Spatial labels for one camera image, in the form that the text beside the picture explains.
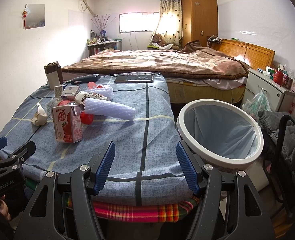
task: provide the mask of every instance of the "thermos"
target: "thermos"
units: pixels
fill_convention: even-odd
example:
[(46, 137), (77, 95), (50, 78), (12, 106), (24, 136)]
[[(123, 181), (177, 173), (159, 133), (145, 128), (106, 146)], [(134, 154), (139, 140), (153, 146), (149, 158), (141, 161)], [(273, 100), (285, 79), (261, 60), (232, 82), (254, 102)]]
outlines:
[(46, 73), (51, 90), (54, 90), (55, 86), (63, 84), (62, 70), (58, 61), (51, 62), (44, 66), (44, 71)]

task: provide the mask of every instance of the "red plaid cloth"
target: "red plaid cloth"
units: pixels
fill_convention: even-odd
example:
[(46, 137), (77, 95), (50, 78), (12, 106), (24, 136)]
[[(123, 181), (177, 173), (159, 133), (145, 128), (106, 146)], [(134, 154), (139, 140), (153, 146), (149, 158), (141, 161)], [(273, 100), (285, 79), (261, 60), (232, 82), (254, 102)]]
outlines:
[[(100, 218), (123, 222), (158, 223), (177, 222), (183, 219), (199, 203), (196, 196), (177, 204), (155, 206), (125, 206), (93, 201), (95, 213)], [(72, 208), (71, 196), (67, 206)]]

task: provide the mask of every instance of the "wooden headboard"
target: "wooden headboard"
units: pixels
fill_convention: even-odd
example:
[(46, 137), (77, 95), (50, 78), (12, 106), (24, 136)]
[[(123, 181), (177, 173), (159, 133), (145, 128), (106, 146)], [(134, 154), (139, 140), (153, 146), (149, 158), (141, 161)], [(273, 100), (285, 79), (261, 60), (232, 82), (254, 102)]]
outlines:
[(241, 41), (223, 39), (221, 44), (211, 43), (211, 48), (235, 59), (245, 61), (253, 69), (271, 67), (275, 51)]

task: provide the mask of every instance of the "screw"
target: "screw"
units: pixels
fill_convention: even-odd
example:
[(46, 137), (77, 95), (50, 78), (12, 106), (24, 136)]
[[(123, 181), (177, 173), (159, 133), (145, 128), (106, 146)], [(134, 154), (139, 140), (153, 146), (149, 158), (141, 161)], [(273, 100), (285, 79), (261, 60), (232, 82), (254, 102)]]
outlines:
[(54, 176), (54, 172), (53, 172), (53, 171), (49, 171), (49, 172), (46, 174), (46, 176), (47, 176), (48, 178), (51, 178), (51, 177)]
[(245, 171), (238, 171), (237, 174), (241, 177), (245, 177), (246, 176), (246, 173)]
[(83, 164), (83, 165), (80, 166), (80, 170), (81, 170), (81, 171), (87, 171), (88, 168), (89, 168), (89, 166), (86, 165), (86, 164)]
[(213, 166), (211, 164), (206, 164), (204, 165), (204, 169), (206, 169), (207, 171), (211, 171), (213, 169)]

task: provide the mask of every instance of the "teddy bear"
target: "teddy bear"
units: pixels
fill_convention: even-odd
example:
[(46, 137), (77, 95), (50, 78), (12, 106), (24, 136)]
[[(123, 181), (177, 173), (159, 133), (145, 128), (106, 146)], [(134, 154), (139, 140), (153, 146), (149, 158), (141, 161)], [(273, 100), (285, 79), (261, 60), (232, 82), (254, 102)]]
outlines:
[[(160, 47), (166, 46), (167, 44), (164, 42), (163, 37), (160, 33), (156, 33), (153, 36), (152, 42), (159, 44)], [(172, 46), (172, 49), (179, 51), (179, 47), (176, 45)]]

